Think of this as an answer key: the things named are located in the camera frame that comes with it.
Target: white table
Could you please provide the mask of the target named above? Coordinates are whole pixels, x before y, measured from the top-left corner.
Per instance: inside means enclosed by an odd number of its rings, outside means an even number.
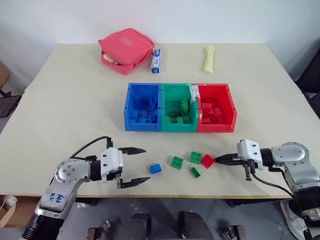
[[[42,195],[59,162],[87,142],[107,135],[116,147],[147,150],[124,156],[123,178],[151,179],[126,189],[116,189],[114,183],[83,184],[78,191],[80,197],[288,197],[277,188],[245,181],[240,166],[214,164],[205,169],[199,165],[198,179],[189,172],[194,166],[188,162],[191,151],[216,157],[235,153],[241,139],[257,141],[262,148],[291,141],[302,143],[320,170],[320,121],[266,45],[214,45],[217,54],[212,75],[201,72],[203,56],[196,54],[204,45],[163,44],[165,72],[154,75],[145,64],[127,76],[99,62],[97,45],[58,45],[0,135],[0,180],[6,182],[0,185],[0,194]],[[178,63],[177,67],[172,66],[173,60],[190,59],[191,53],[195,54],[194,61],[187,61],[186,67]],[[250,71],[250,64],[255,70]],[[123,108],[128,82],[229,83],[238,112],[235,132],[126,132]],[[99,155],[104,148],[102,141],[88,148],[83,156]],[[185,159],[181,170],[170,167],[173,156]],[[160,163],[163,170],[151,175],[148,168],[154,163]],[[279,173],[265,170],[257,175],[286,187]]]

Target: green bin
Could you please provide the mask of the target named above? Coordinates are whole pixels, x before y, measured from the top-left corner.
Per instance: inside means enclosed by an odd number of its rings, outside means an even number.
[[[199,110],[194,84],[161,84],[161,131],[163,132],[196,132],[198,127]],[[182,101],[188,100],[188,112],[181,111]],[[174,120],[177,113],[179,121]],[[190,123],[180,123],[181,118],[189,118]]]

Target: toothpaste box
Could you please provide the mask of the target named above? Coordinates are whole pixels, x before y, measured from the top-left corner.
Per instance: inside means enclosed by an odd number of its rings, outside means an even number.
[[[160,62],[162,57],[161,49],[155,49],[152,57],[151,72],[153,74],[160,73]]]

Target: shoe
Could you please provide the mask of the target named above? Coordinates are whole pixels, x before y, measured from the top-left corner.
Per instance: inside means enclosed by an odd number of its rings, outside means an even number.
[[[307,230],[305,221],[290,209],[289,201],[290,200],[280,201],[281,210],[283,212],[286,224],[296,239],[305,240],[304,230]]]

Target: gray floor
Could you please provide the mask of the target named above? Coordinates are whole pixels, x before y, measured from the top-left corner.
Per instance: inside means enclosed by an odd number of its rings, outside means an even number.
[[[105,220],[111,229],[102,240],[118,239],[124,223],[135,213],[152,215],[151,239],[177,237],[180,211],[194,211],[209,226],[215,240],[220,240],[220,227],[243,225],[247,240],[294,240],[286,225],[278,202],[255,203],[230,207],[222,199],[196,198],[103,198],[96,206],[74,204],[65,221],[59,240],[85,240],[88,228],[96,228]],[[23,229],[2,229],[0,239],[17,240]]]

